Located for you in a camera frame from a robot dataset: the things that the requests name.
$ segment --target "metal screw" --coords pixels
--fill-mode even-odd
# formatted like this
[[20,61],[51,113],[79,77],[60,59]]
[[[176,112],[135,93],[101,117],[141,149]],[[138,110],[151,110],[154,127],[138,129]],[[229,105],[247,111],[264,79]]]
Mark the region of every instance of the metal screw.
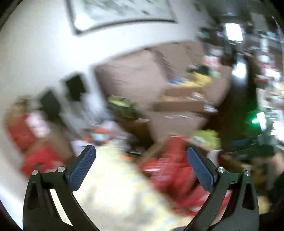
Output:
[[225,169],[224,169],[223,167],[219,167],[219,168],[218,168],[218,171],[221,172],[221,173],[223,173],[223,172],[225,172]]
[[61,166],[57,169],[58,172],[64,172],[65,171],[65,167]]
[[245,175],[246,176],[250,176],[250,172],[249,171],[245,171]]
[[38,174],[38,170],[33,170],[32,175],[35,176],[36,174]]

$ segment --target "green light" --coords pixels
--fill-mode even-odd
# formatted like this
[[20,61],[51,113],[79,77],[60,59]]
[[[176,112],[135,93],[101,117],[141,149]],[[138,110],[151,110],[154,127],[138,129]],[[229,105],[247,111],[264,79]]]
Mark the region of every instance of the green light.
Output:
[[254,120],[251,121],[252,123],[259,123],[258,118],[255,118]]

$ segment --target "brown wooden floor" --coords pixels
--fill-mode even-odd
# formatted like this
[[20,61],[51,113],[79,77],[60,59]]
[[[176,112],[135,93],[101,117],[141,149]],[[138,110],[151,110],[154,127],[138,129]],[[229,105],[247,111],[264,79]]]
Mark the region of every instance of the brown wooden floor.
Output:
[[243,55],[237,55],[237,63],[232,73],[228,96],[219,106],[218,115],[211,116],[204,127],[217,131],[222,145],[228,144],[232,139],[242,139],[248,135],[248,123],[246,123],[248,112],[257,109],[254,77]]

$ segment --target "bright window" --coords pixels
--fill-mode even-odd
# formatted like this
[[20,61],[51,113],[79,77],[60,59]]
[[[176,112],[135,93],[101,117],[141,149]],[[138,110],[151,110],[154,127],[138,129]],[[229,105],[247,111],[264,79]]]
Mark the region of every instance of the bright window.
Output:
[[229,40],[238,41],[238,42],[243,41],[242,29],[239,24],[226,23],[225,27]]

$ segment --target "framed picture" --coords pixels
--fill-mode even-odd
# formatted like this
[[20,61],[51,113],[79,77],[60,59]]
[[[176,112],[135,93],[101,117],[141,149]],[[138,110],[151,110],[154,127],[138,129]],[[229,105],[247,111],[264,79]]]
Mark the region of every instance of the framed picture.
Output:
[[129,22],[176,22],[168,0],[67,0],[77,34]]

